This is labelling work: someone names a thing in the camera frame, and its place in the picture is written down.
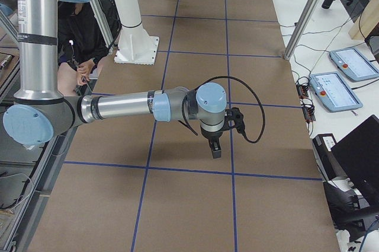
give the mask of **monitor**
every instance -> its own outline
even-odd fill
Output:
[[[367,202],[379,205],[379,119],[375,115],[332,147],[334,157]]]

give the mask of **white cord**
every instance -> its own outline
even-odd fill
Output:
[[[28,178],[30,184],[31,184],[31,188],[30,188],[30,191],[29,191],[29,194],[27,194],[26,196],[24,195],[21,195],[19,196],[17,199],[19,200],[20,198],[22,198],[19,202],[17,202],[13,207],[9,208],[9,209],[6,209],[6,211],[8,212],[11,212],[11,213],[14,213],[14,210],[20,205],[22,204],[23,202],[25,202],[31,195],[32,191],[33,191],[33,187],[34,187],[34,183],[33,181],[31,180],[31,178],[24,174],[24,173],[16,173],[16,174],[12,174],[12,175],[8,175],[8,176],[3,176],[3,177],[0,177],[0,180],[1,179],[6,179],[6,178],[11,178],[11,177],[15,177],[15,176],[25,176]]]

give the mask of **white table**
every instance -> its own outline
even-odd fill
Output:
[[[275,9],[278,16],[278,21],[281,25],[294,25],[298,21],[301,12],[307,2],[307,0],[273,0]],[[333,2],[329,9],[323,9],[321,7],[323,0],[318,3],[311,20],[304,33],[306,32],[320,32],[328,31],[340,25],[343,25],[348,19],[349,15],[345,8],[343,7],[340,0]],[[314,49],[325,50],[329,43],[333,40],[331,45],[327,50],[336,50],[344,47],[355,46],[362,43],[363,41],[351,40],[348,31],[353,26],[353,22],[347,22],[342,28],[337,28],[329,33],[321,34],[305,34],[301,37],[299,44],[304,44],[306,46],[312,47]],[[281,27],[283,35],[291,34],[294,27],[286,28]],[[290,36],[284,36],[284,43],[287,45]],[[359,51],[361,51],[369,60],[374,59],[370,49],[364,43],[357,46]],[[317,52],[310,50],[303,46],[298,46],[295,49],[296,61],[310,69],[314,66],[316,61],[320,58],[316,67],[312,71],[313,74],[338,71],[335,64],[329,59],[328,52]],[[292,56],[291,60],[292,69],[300,74],[300,76],[308,76],[309,71],[303,67],[297,65]],[[348,78],[345,79],[350,87],[357,87],[364,85],[372,80],[367,80],[363,82],[351,82]],[[351,111],[342,111],[337,113],[331,113],[326,110],[320,100],[315,97],[312,93],[313,102],[316,108],[315,117],[316,121],[313,123],[313,132],[311,138],[315,137],[320,133],[332,133],[337,141],[341,140],[350,131],[361,124],[368,116],[375,114],[379,116],[379,82],[371,84],[367,87],[358,89],[354,91],[358,98],[363,103],[363,108],[354,110],[357,114],[354,115]]]

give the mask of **label sticker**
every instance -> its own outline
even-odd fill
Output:
[[[324,143],[328,151],[332,151],[332,147],[335,146],[335,142],[331,136],[324,136]]]
[[[27,0],[17,0],[18,4],[18,24],[27,24]]]

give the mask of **table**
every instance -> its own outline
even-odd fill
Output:
[[[283,26],[294,25],[298,21],[300,14],[307,0],[273,0],[275,10],[277,12],[278,21]],[[374,59],[368,46],[362,40],[351,40],[348,32],[353,26],[349,20],[349,15],[343,7],[340,0],[336,0],[329,9],[321,7],[322,0],[319,2],[312,18],[304,31],[320,32],[332,30],[336,27],[344,25],[342,28],[336,28],[328,33],[306,34],[299,41],[300,45],[312,47],[317,50],[337,50],[344,47],[357,46],[356,48],[362,52],[369,60]],[[283,35],[291,34],[294,27],[281,27]],[[287,44],[290,36],[284,36],[284,43]],[[298,63],[308,67],[312,73],[322,73],[330,71],[338,71],[335,64],[329,59],[327,52],[310,50],[304,46],[298,46],[295,50],[295,57]],[[308,76],[309,71],[295,63],[295,57],[290,60],[291,67],[298,72],[300,76]],[[351,82],[348,78],[345,79],[350,87],[358,87],[370,81]],[[311,138],[320,133],[332,133],[337,142],[347,135],[352,129],[361,124],[368,116],[375,114],[379,116],[379,101],[376,97],[379,90],[379,84],[355,90],[355,94],[363,103],[363,108],[354,110],[355,115],[351,111],[342,111],[338,113],[328,112],[321,104],[319,99],[313,95],[313,102],[316,107],[316,121],[313,123],[313,132]]]
[[[213,160],[207,141],[179,123],[83,125],[28,251],[338,251],[272,0],[139,2],[145,29],[160,37],[155,65],[107,65],[95,95],[233,75],[264,103],[266,132],[256,145],[225,133]],[[256,101],[220,83],[253,139]]]

